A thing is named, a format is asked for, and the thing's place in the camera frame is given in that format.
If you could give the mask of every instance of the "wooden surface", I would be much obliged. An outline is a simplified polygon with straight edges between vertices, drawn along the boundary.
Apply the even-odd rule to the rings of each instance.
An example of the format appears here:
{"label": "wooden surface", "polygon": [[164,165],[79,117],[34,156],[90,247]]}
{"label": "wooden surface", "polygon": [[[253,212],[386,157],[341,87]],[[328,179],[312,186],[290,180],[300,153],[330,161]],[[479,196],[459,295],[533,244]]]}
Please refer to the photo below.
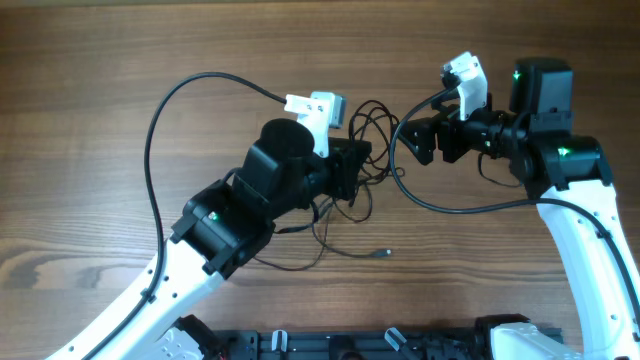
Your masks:
{"label": "wooden surface", "polygon": [[[464,50],[482,60],[497,108],[507,107],[516,58],[565,58],[575,70],[575,131],[604,146],[638,258],[639,10],[633,1],[464,0],[1,11],[0,358],[54,352],[153,256],[144,137],[165,92],[200,71],[231,72],[283,96],[336,91],[348,113],[376,98],[401,116],[440,89],[440,65]],[[165,227],[283,115],[282,105],[222,80],[181,91],[153,143]],[[524,197],[482,180],[475,154],[421,167],[399,149],[398,162],[409,188],[437,204]],[[487,172],[509,180],[506,165],[487,162]],[[215,329],[263,331],[470,325],[520,312],[581,347],[564,269],[535,209],[448,216],[417,208],[391,180],[373,191],[371,220],[334,214],[329,242],[353,252],[391,247],[392,258],[329,254],[304,273],[252,261],[193,312]],[[294,212],[279,224],[308,218]],[[308,233],[275,236],[260,256],[302,265],[316,245]]]}

